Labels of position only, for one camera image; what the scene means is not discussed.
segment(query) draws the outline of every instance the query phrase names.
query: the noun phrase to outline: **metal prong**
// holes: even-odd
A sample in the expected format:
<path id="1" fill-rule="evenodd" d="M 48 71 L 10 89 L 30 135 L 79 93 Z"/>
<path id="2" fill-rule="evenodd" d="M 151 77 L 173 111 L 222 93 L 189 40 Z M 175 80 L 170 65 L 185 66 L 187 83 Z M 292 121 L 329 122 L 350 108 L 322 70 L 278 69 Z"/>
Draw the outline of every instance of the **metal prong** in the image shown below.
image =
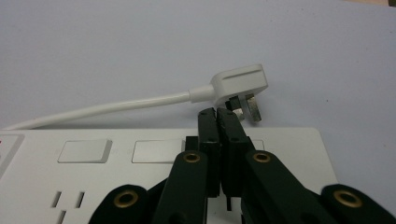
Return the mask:
<path id="1" fill-rule="evenodd" d="M 242 111 L 241 102 L 239 102 L 238 96 L 230 98 L 230 101 L 225 102 L 227 109 L 232 110 L 239 120 L 245 119 L 244 112 Z"/>
<path id="2" fill-rule="evenodd" d="M 254 94 L 246 95 L 248 110 L 250 111 L 250 115 L 255 122 L 259 122 L 262 120 L 262 116 L 260 115 L 259 108 L 257 107 L 256 99 L 254 98 Z"/>

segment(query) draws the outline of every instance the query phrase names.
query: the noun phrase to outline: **white power strip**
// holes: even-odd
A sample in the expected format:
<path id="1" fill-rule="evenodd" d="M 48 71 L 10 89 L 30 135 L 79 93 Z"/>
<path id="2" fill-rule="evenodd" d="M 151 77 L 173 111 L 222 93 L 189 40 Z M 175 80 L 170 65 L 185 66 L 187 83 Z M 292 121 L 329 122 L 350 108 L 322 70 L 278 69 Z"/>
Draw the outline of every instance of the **white power strip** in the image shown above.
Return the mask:
<path id="1" fill-rule="evenodd" d="M 337 183 L 317 130 L 245 131 L 306 188 L 320 193 Z M 186 135 L 197 130 L 0 131 L 0 223 L 88 223 L 111 190 L 125 184 L 150 189 L 168 177 Z M 240 223 L 240 214 L 238 200 L 227 212 L 224 196 L 209 199 L 209 224 Z"/>

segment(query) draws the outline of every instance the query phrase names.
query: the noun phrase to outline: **white cable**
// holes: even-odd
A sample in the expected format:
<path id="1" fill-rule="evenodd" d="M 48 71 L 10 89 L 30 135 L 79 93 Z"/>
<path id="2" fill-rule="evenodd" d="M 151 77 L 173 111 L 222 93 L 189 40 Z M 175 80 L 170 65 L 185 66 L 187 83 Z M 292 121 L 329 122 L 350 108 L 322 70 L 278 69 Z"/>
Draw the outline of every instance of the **white cable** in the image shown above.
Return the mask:
<path id="1" fill-rule="evenodd" d="M 257 94 L 267 88 L 267 80 L 261 64 L 236 68 L 213 76 L 209 85 L 191 89 L 189 91 L 149 98 L 146 100 L 118 102 L 108 105 L 96 105 L 79 110 L 69 111 L 38 119 L 27 120 L 4 130 L 33 129 L 41 126 L 65 122 L 72 119 L 82 119 L 90 116 L 107 114 L 122 110 L 148 108 L 160 105 L 173 105 L 191 101 L 198 103 L 213 101 L 216 105 L 224 103 L 229 98 L 238 95 Z"/>
<path id="2" fill-rule="evenodd" d="M 53 123 L 65 122 L 72 119 L 82 119 L 90 116 L 107 114 L 122 110 L 148 108 L 148 107 L 154 107 L 160 105 L 173 105 L 173 104 L 188 102 L 189 100 L 190 100 L 190 93 L 186 91 L 186 92 L 162 96 L 162 97 L 149 98 L 146 100 L 117 102 L 107 105 L 96 105 L 83 109 L 64 112 L 57 115 L 51 115 L 43 118 L 27 120 L 25 122 L 21 122 L 6 127 L 4 130 L 33 129 Z"/>

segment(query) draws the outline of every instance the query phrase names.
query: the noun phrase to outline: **white surface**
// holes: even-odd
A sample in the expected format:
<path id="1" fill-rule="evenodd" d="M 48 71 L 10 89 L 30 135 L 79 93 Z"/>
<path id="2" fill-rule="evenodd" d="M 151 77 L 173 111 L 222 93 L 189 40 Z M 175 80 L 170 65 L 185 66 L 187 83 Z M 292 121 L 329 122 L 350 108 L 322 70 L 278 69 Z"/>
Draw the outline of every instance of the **white surface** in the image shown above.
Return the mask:
<path id="1" fill-rule="evenodd" d="M 258 126 L 316 127 L 339 181 L 396 216 L 395 21 L 395 7 L 341 0 L 1 1 L 0 127 L 262 63 Z M 51 128 L 196 128 L 210 106 Z"/>
<path id="2" fill-rule="evenodd" d="M 323 186 L 337 182 L 317 130 L 257 128 L 246 129 L 246 133 L 256 144 L 264 143 L 266 150 L 275 153 L 306 188 L 320 192 Z M 34 130 L 0 131 L 0 134 L 25 135 L 0 179 L 0 223 L 54 224 L 65 211 L 62 224 L 83 224 L 88 223 L 93 211 L 114 188 L 133 184 L 150 189 L 168 177 L 171 163 L 132 162 L 137 141 L 185 140 L 186 135 L 196 135 L 197 131 Z M 64 142 L 69 139 L 111 140 L 107 162 L 57 162 Z M 84 197 L 77 207 L 81 192 Z M 230 213 L 226 211 L 223 196 L 210 199 L 207 223 L 240 223 L 237 201 L 233 200 L 234 210 Z"/>
<path id="3" fill-rule="evenodd" d="M 181 139 L 137 141 L 132 162 L 173 163 L 178 153 L 184 151 L 184 144 Z"/>
<path id="4" fill-rule="evenodd" d="M 111 149 L 107 139 L 67 141 L 59 163 L 105 163 Z"/>
<path id="5" fill-rule="evenodd" d="M 0 134 L 0 178 L 9 166 L 15 153 L 17 153 L 22 140 L 22 134 Z"/>

